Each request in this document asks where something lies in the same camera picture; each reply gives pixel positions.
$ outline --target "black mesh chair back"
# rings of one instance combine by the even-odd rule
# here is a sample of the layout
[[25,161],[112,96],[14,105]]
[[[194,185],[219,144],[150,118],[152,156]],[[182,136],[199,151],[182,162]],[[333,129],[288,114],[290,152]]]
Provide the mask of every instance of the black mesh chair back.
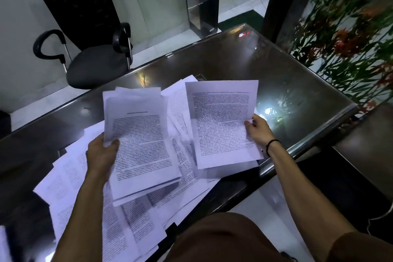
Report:
[[82,51],[111,45],[119,26],[112,0],[44,0],[61,30]]

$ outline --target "chair seat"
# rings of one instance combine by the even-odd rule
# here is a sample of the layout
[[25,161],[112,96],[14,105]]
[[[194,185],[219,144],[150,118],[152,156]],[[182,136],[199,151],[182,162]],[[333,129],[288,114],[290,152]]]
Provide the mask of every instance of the chair seat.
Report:
[[116,53],[112,45],[94,46],[80,52],[67,70],[67,82],[78,89],[93,89],[128,72],[124,54]]

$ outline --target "black bracelet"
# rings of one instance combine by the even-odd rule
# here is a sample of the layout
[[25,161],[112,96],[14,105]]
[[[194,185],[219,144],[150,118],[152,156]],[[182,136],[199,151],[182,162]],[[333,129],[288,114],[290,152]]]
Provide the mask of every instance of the black bracelet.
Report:
[[277,139],[270,140],[270,142],[268,143],[268,145],[266,145],[266,153],[268,154],[269,157],[270,157],[270,155],[269,155],[269,153],[268,153],[268,149],[269,149],[270,144],[271,144],[272,142],[274,142],[274,141],[277,141],[278,143],[281,143],[281,142],[278,141]]

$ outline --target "forearm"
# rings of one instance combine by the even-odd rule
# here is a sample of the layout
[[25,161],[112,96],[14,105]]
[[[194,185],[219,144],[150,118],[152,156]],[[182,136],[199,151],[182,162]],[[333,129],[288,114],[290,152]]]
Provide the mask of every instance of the forearm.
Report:
[[53,262],[102,261],[102,211],[105,182],[86,176]]
[[323,262],[333,243],[356,229],[302,173],[279,142],[269,154],[284,191],[292,218],[317,262]]

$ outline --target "person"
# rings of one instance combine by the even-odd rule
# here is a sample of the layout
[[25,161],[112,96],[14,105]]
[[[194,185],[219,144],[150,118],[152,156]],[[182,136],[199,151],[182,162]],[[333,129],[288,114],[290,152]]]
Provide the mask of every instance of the person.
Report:
[[[258,115],[253,116],[252,123],[245,122],[245,126],[261,147],[275,140],[267,122]],[[53,262],[102,260],[103,187],[118,147],[118,140],[104,147],[102,134],[89,143],[86,178]],[[267,151],[292,218],[316,262],[393,261],[393,246],[359,233],[305,177],[279,141],[272,141]],[[251,220],[223,212],[196,222],[178,236],[165,261],[288,262],[288,259]]]

